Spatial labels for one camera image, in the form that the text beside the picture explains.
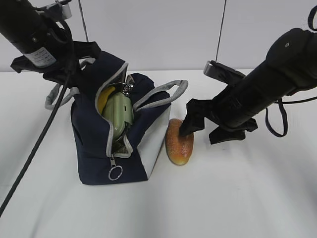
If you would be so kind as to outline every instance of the light green plastic case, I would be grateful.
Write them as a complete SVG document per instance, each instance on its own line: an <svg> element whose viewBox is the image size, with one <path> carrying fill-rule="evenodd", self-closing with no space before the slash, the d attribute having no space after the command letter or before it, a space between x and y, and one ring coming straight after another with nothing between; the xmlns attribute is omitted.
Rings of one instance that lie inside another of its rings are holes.
<svg viewBox="0 0 317 238"><path fill-rule="evenodd" d="M110 97L103 110L102 116L113 124L113 139L116 140L124 132L126 124L133 123L131 100L122 93Z"/></svg>

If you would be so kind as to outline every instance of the white tabletop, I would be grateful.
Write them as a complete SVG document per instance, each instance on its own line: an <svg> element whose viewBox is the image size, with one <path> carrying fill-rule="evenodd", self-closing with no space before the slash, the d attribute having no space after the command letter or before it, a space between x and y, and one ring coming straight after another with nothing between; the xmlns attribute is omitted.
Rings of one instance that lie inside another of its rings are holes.
<svg viewBox="0 0 317 238"><path fill-rule="evenodd" d="M142 73L156 85L189 81L171 118L183 119L191 98L210 99L225 86L196 70ZM49 116L43 105L53 83L30 72L0 78L2 202ZM292 100L315 95L311 90ZM70 106L59 110L1 217L1 238L317 236L317 102L285 106L290 129L282 139L266 129L262 112L259 129L246 140L210 146L215 125L206 121L187 165L172 164L163 146L149 181L104 186L79 180ZM270 118L282 131L277 106Z"/></svg>

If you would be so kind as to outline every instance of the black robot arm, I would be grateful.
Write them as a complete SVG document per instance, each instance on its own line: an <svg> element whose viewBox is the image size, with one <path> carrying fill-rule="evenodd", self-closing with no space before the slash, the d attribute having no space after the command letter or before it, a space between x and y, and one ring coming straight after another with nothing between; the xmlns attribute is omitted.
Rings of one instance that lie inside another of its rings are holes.
<svg viewBox="0 0 317 238"><path fill-rule="evenodd" d="M283 96L317 86L317 35L299 28L290 30L247 76L215 61L207 63L204 74L227 87L212 100L187 103L180 135L204 129L204 118L208 118L219 125L209 135L211 144L243 140L245 130L258 128L253 116Z"/></svg>
<svg viewBox="0 0 317 238"><path fill-rule="evenodd" d="M82 76L79 60L97 59L101 49L96 42L73 42L70 30L57 25L56 22L71 16L70 1L35 8L28 0L0 0L0 33L23 54L11 64L16 72L43 73L44 79L64 85L67 71L72 67L67 87L76 86L89 94L91 83Z"/></svg>

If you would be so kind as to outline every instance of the white label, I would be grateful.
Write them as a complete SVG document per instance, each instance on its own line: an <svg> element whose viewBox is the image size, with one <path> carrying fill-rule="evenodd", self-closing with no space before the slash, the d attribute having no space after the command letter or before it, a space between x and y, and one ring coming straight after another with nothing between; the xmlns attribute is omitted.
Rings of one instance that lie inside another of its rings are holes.
<svg viewBox="0 0 317 238"><path fill-rule="evenodd" d="M39 48L37 51L33 53L26 54L26 58L28 58L36 67L44 68L52 65L56 62L54 56L48 52L44 47Z"/></svg>

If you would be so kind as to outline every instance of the white wall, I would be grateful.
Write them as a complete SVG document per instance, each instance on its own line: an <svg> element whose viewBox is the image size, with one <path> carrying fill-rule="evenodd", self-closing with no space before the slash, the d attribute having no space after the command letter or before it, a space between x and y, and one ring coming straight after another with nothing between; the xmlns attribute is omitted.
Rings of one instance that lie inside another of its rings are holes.
<svg viewBox="0 0 317 238"><path fill-rule="evenodd" d="M315 0L227 0L218 61L254 68L270 46L292 28L308 29Z"/></svg>
<svg viewBox="0 0 317 238"><path fill-rule="evenodd" d="M200 69L216 53L223 0L82 1L89 39L130 69Z"/></svg>
<svg viewBox="0 0 317 238"><path fill-rule="evenodd" d="M43 6L53 0L30 0ZM294 27L307 29L314 0L227 0L218 61L257 66L271 44ZM130 63L132 70L201 69L215 58L224 0L82 0L89 39ZM84 41L78 0L68 20ZM0 36L0 71L20 56Z"/></svg>

